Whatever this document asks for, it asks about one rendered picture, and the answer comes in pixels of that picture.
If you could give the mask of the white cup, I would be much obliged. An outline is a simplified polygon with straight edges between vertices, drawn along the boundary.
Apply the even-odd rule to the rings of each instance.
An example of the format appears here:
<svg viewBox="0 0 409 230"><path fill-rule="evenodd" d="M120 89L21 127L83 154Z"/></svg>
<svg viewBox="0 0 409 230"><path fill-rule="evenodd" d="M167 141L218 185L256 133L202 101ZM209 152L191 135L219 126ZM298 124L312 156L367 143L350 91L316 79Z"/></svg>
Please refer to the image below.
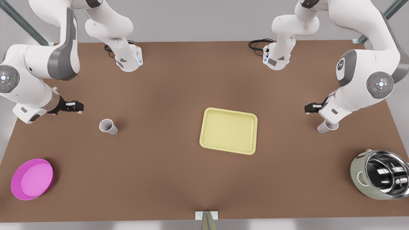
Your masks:
<svg viewBox="0 0 409 230"><path fill-rule="evenodd" d="M111 119L103 119L98 128L100 131L115 135L118 133L118 128L114 125L114 122Z"/></svg>
<svg viewBox="0 0 409 230"><path fill-rule="evenodd" d="M322 133L322 134L323 134L323 133L326 133L326 132L329 132L329 131L337 130L338 127L339 127L339 124L338 124L338 123L332 124L332 123L330 123L329 121L325 120L323 123L321 123L321 124L317 127L317 130L318 130L319 133Z"/></svg>

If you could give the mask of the silver frame post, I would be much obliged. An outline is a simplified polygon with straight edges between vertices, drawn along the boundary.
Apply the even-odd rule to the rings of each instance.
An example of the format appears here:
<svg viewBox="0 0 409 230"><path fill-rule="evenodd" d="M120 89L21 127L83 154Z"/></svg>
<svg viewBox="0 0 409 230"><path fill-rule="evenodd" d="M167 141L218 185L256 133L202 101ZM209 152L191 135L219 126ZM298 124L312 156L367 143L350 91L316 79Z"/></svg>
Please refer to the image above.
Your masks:
<svg viewBox="0 0 409 230"><path fill-rule="evenodd" d="M218 220L218 211L196 211L195 220L201 221L201 230L217 230L215 220Z"/></svg>
<svg viewBox="0 0 409 230"><path fill-rule="evenodd" d="M409 0L394 0L393 3L383 12L383 16L386 20L393 17ZM359 38L352 39L353 44L364 44L368 41L368 38L361 35Z"/></svg>
<svg viewBox="0 0 409 230"><path fill-rule="evenodd" d="M0 0L0 9L2 9L12 20L14 20L39 45L50 45L50 43L6 0Z"/></svg>

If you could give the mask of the steel pot with green outside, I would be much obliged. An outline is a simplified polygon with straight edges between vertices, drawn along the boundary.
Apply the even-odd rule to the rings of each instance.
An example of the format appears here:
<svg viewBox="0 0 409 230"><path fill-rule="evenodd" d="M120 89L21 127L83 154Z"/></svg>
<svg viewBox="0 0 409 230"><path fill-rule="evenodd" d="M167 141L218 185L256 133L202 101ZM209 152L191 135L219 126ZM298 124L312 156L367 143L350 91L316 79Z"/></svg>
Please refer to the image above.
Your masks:
<svg viewBox="0 0 409 230"><path fill-rule="evenodd" d="M360 153L350 165L354 185L375 200L397 200L409 197L409 163L387 150Z"/></svg>

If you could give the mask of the pale yellow tray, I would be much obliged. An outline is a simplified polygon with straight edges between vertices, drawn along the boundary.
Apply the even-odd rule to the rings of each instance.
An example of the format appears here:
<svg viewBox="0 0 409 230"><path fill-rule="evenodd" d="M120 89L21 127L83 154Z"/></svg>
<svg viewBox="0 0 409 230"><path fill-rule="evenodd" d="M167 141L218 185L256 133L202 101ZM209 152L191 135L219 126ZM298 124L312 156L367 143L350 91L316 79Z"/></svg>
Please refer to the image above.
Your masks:
<svg viewBox="0 0 409 230"><path fill-rule="evenodd" d="M257 147L258 118L252 113L207 108L199 144L203 148L252 155Z"/></svg>

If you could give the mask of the pink bowl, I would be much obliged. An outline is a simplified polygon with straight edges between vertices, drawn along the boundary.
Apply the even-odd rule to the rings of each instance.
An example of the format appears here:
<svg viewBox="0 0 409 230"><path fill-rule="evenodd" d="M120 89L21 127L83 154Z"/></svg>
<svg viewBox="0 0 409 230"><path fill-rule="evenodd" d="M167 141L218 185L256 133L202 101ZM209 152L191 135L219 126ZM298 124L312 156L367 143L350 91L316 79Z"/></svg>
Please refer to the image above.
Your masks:
<svg viewBox="0 0 409 230"><path fill-rule="evenodd" d="M44 159L36 158L23 163L11 180L11 192L20 200L32 200L45 193L55 179L53 166Z"/></svg>

